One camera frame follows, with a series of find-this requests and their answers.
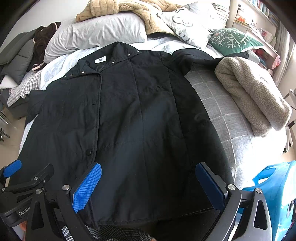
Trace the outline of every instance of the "black button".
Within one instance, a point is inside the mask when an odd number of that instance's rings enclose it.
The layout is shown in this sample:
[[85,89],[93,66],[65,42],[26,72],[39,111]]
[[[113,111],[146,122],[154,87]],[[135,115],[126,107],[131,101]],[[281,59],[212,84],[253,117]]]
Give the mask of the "black button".
[[91,149],[87,149],[85,152],[86,155],[90,156],[91,155]]

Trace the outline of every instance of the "green pillow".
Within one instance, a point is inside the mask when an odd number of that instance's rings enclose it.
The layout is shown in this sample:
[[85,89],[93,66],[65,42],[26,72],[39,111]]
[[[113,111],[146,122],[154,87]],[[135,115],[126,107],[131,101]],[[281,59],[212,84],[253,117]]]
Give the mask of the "green pillow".
[[236,28],[222,28],[215,32],[209,43],[224,56],[231,53],[241,53],[263,46],[257,40],[248,37]]

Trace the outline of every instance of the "tan quilted blanket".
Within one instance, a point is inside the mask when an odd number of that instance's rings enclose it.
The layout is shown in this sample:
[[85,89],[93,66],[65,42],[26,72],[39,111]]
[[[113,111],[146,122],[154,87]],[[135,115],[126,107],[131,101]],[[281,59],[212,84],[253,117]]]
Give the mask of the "tan quilted blanket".
[[251,123],[255,136],[267,135],[272,127],[279,131],[287,124],[292,109],[270,74],[258,64],[241,57],[225,57],[215,74]]
[[86,8],[76,16],[76,21],[84,21],[93,17],[132,11],[145,22],[146,34],[174,32],[161,20],[157,13],[171,12],[182,6],[166,0],[90,0]]

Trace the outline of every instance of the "blue plastic object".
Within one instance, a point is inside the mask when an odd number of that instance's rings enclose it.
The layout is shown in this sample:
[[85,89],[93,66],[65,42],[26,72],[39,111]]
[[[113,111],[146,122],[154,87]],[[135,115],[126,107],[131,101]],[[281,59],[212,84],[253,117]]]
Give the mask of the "blue plastic object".
[[213,208],[222,212],[225,208],[224,194],[200,163],[195,167],[195,176]]
[[73,194],[72,206],[76,213],[84,209],[101,176],[102,167],[97,163]]
[[6,178],[9,178],[21,168],[22,168],[22,162],[20,160],[16,160],[10,165],[8,165],[7,167],[5,167],[3,176]]
[[[258,181],[264,178],[268,179],[259,184]],[[267,166],[253,182],[255,186],[243,190],[263,190],[271,220],[272,240],[281,241],[292,220],[293,207],[290,213],[288,208],[296,198],[296,161]]]

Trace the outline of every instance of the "curtain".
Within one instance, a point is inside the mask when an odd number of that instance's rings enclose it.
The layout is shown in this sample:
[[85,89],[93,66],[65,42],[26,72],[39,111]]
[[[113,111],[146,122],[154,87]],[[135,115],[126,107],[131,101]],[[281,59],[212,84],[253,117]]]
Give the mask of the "curtain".
[[282,77],[286,73],[290,59],[293,56],[294,48],[295,43],[292,37],[290,36],[284,25],[280,22],[278,34],[276,36],[276,45],[274,46],[274,49],[281,56],[281,63],[275,69],[275,73],[273,76],[276,86],[279,85]]

